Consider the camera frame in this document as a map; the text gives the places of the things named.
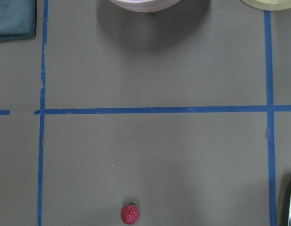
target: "white bowl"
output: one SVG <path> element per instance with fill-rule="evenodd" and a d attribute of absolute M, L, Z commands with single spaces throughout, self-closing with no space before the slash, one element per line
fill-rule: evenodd
<path fill-rule="evenodd" d="M 135 12 L 150 13 L 163 10 L 180 0 L 110 0 L 122 8 Z"/>
<path fill-rule="evenodd" d="M 242 0 L 244 3 L 254 8 L 278 11 L 291 8 L 291 0 Z"/>

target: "blue tape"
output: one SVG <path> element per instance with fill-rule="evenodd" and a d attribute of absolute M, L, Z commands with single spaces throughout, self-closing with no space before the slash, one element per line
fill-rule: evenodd
<path fill-rule="evenodd" d="M 275 112 L 291 112 L 291 105 L 275 105 Z"/>
<path fill-rule="evenodd" d="M 271 12 L 264 11 L 266 80 L 267 80 L 267 128 L 268 128 L 268 177 L 269 177 L 269 217 L 271 226 L 277 225 L 276 207 L 276 163 L 275 163 L 275 123 L 274 123 L 274 85 Z"/>
<path fill-rule="evenodd" d="M 10 115 L 10 110 L 0 110 L 0 115 Z"/>
<path fill-rule="evenodd" d="M 38 226 L 42 226 L 42 197 L 43 197 L 43 140 L 45 128 L 45 90 L 46 90 L 46 69 L 45 69 L 45 45 L 47 43 L 47 21 L 48 21 L 48 0 L 44 0 L 43 12 L 43 37 L 42 37 L 42 64 L 41 81 L 43 86 L 40 91 L 40 129 L 39 129 L 39 171 L 38 171 Z"/>
<path fill-rule="evenodd" d="M 45 114 L 143 114 L 143 113 L 221 113 L 266 112 L 264 105 L 253 106 L 206 106 L 206 107 L 132 107 L 132 108 L 85 108 L 46 109 Z"/>

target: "dark green fabric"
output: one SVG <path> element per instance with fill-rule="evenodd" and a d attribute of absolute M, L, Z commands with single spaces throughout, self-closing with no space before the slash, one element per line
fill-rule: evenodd
<path fill-rule="evenodd" d="M 0 0 L 0 41 L 36 34 L 36 0 Z"/>

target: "gray table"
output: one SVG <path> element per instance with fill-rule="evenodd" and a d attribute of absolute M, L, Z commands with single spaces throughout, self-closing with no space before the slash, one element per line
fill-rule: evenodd
<path fill-rule="evenodd" d="M 131 200 L 139 226 L 287 225 L 291 10 L 271 13 L 274 85 L 269 14 L 240 1 L 49 1 L 44 35 L 37 13 L 35 39 L 0 43 L 0 226 L 120 226 Z"/>

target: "strawberry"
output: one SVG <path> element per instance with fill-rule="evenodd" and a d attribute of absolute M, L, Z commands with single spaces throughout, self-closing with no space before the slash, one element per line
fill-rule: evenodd
<path fill-rule="evenodd" d="M 121 209 L 120 215 L 123 223 L 133 225 L 140 216 L 139 207 L 135 202 L 130 202 Z"/>

